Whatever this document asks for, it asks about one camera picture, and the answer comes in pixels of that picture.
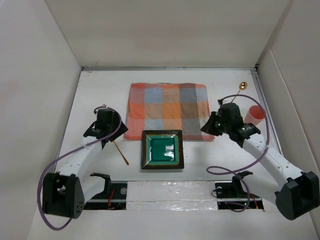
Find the green black square plate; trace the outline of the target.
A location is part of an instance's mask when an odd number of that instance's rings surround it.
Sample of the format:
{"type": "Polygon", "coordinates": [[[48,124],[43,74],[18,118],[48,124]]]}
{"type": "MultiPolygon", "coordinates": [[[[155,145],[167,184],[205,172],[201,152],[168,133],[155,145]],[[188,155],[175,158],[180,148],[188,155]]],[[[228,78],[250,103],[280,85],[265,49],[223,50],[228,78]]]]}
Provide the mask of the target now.
{"type": "Polygon", "coordinates": [[[181,130],[144,130],[141,135],[142,170],[183,170],[181,130]]]}

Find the checkered orange blue cloth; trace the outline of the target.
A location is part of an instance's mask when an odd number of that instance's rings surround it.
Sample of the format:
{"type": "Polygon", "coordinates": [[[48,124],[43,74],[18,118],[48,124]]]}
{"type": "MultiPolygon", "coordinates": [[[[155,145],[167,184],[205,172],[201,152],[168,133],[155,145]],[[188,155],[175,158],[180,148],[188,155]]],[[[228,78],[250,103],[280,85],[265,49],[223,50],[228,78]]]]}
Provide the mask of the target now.
{"type": "Polygon", "coordinates": [[[197,83],[133,83],[127,103],[125,139],[139,141],[144,130],[181,130],[184,140],[212,141],[201,132],[210,117],[207,87],[197,83]]]}

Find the gold spoon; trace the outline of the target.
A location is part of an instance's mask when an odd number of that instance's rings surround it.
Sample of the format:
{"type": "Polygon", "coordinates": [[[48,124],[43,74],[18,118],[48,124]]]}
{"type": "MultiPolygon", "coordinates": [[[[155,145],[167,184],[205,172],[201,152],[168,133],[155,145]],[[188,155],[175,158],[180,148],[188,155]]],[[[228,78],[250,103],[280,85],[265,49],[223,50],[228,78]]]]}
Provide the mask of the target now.
{"type": "Polygon", "coordinates": [[[247,82],[245,82],[245,81],[243,81],[240,85],[239,85],[239,90],[238,90],[238,92],[236,93],[236,95],[233,97],[233,99],[231,100],[231,102],[233,102],[234,100],[235,100],[235,98],[239,95],[239,93],[241,92],[241,91],[244,91],[246,88],[247,88],[247,86],[248,86],[248,83],[247,82]]]}

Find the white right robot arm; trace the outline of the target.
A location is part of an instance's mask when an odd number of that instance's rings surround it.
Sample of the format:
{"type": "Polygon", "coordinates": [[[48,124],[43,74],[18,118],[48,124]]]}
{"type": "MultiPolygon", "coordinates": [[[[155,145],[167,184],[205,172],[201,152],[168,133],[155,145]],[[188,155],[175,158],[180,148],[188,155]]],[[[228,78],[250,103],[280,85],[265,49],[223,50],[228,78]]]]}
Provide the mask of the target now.
{"type": "Polygon", "coordinates": [[[243,150],[256,158],[248,165],[261,164],[273,177],[276,185],[254,180],[251,187],[258,196],[271,201],[288,220],[312,211],[320,206],[320,182],[318,176],[310,171],[304,172],[290,163],[269,144],[261,131],[252,123],[245,123],[238,105],[225,103],[218,111],[213,111],[202,132],[221,136],[226,134],[243,150]]]}

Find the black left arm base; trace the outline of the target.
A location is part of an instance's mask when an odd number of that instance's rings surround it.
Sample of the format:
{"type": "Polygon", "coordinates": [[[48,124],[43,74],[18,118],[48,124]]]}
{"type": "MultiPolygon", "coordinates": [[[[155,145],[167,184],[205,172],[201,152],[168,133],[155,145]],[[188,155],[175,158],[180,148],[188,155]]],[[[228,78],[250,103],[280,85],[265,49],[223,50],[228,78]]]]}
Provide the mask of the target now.
{"type": "Polygon", "coordinates": [[[99,193],[90,199],[84,210],[126,210],[128,183],[126,181],[113,181],[109,193],[99,193]]]}

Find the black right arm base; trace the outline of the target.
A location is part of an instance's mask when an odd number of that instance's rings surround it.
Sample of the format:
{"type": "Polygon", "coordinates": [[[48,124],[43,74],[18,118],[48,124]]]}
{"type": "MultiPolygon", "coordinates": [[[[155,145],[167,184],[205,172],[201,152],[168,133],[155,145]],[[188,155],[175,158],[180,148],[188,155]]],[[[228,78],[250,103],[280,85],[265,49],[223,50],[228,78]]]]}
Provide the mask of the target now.
{"type": "Polygon", "coordinates": [[[262,198],[247,193],[239,179],[219,180],[214,183],[215,189],[211,195],[217,201],[219,210],[231,210],[239,212],[244,207],[247,210],[264,210],[262,198]]]}

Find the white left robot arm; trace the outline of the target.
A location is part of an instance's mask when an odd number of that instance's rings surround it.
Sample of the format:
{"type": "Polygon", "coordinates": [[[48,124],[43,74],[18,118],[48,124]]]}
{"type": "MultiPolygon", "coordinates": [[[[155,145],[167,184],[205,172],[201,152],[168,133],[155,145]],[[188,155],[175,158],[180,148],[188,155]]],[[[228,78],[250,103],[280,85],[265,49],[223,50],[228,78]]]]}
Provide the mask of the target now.
{"type": "Polygon", "coordinates": [[[78,148],[66,153],[67,162],[57,172],[45,171],[39,182],[42,214],[77,219],[86,203],[94,196],[107,198],[111,177],[106,173],[89,172],[107,143],[123,135],[128,128],[120,114],[110,107],[98,107],[96,120],[83,133],[78,148]]]}

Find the gold fork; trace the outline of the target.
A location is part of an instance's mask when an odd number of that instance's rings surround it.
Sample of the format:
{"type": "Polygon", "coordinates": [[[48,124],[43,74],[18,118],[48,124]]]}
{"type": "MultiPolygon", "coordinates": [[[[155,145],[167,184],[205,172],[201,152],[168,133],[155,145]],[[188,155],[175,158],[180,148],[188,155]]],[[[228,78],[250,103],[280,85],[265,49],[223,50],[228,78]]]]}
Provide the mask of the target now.
{"type": "Polygon", "coordinates": [[[127,158],[125,157],[125,155],[122,153],[121,149],[118,147],[117,143],[115,141],[113,141],[113,144],[115,145],[115,147],[117,148],[119,154],[121,155],[122,159],[124,160],[125,164],[127,166],[130,165],[129,161],[127,160],[127,158]]]}

